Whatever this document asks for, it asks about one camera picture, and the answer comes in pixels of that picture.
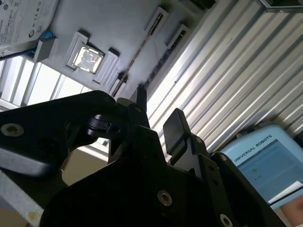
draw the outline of bright window light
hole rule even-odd
[[[91,144],[91,146],[108,153],[109,140],[104,138],[99,138],[95,143]]]
[[[15,83],[17,81],[17,78],[19,76],[19,71],[20,71],[20,67],[22,64],[23,58],[22,57],[16,57],[11,59],[10,62],[10,68],[6,69],[5,73],[7,73],[8,75],[6,76],[6,80],[3,81],[5,82],[5,86],[3,89],[3,93],[1,98],[10,102],[14,87],[15,87]]]
[[[80,147],[80,148],[78,148],[78,150],[81,150],[81,151],[83,151],[85,153],[88,153],[89,155],[97,157],[97,158],[99,158],[99,159],[101,159],[101,160],[103,160],[105,162],[108,162],[108,156],[106,156],[106,155],[104,155],[104,154],[102,154],[102,153],[100,153],[98,151],[95,151],[93,149],[90,149],[89,147]]]
[[[21,105],[21,101],[23,98],[23,95],[25,93],[25,89],[27,87],[31,72],[34,68],[34,64],[31,61],[26,61],[23,71],[21,72],[21,78],[20,78],[20,82],[18,85],[18,88],[16,90],[16,95],[15,98],[13,100],[13,104],[20,106]]]
[[[68,96],[74,96],[81,93],[83,85],[66,77],[63,86],[59,92],[58,98],[64,98]]]
[[[59,76],[59,72],[42,65],[28,105],[49,101]]]
[[[89,89],[88,87],[83,86],[82,90],[81,90],[81,94],[82,93],[86,93],[86,92],[90,92],[92,91],[91,89]]]

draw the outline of corrugated metal wall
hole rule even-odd
[[[256,0],[218,0],[148,102],[160,135],[176,108],[209,152],[272,120],[303,130],[303,14],[266,13]]]

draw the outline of black plastic part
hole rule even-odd
[[[129,125],[141,125],[145,128],[150,128],[146,112],[142,107],[137,104],[130,104],[126,107],[126,115],[128,116]],[[109,142],[108,163],[112,163],[122,156],[128,155],[127,148],[129,147],[129,140],[125,140],[125,137],[129,135],[126,132],[126,128],[123,128],[123,136],[115,137]]]
[[[143,84],[137,87],[130,100],[147,111],[147,92]]]
[[[166,152],[172,156],[173,165],[186,151],[186,141],[191,132],[184,113],[175,109],[163,125]]]
[[[196,135],[191,135],[187,140],[186,152],[174,166],[192,173],[201,183],[208,195],[204,198],[208,204],[208,211],[204,215],[214,217],[208,221],[209,226],[220,226],[219,216],[224,214],[234,227],[240,227],[233,217],[218,166],[209,157],[204,142]]]
[[[225,154],[216,152],[212,160],[219,167],[232,213],[240,226],[285,227],[281,219]]]
[[[238,227],[228,212],[228,204],[221,201],[222,194],[214,190],[211,199],[205,196],[212,188],[208,184],[213,175],[208,175],[209,182],[201,182],[193,174],[167,164],[156,132],[130,125],[125,144],[129,145],[124,149],[127,156],[59,192],[45,208],[40,227],[142,223],[199,227],[201,214],[208,226],[221,227],[220,212],[226,213],[233,226]],[[170,206],[159,201],[158,192],[162,190],[170,194]]]
[[[92,137],[118,139],[125,136],[128,122],[127,107],[116,103],[111,114],[98,114],[90,118],[86,133]]]
[[[16,123],[24,129],[19,137],[0,133],[0,167],[32,177],[56,174],[71,149],[96,139],[86,135],[81,140],[82,126],[96,114],[113,114],[115,108],[111,96],[93,91],[0,113],[0,126]]]

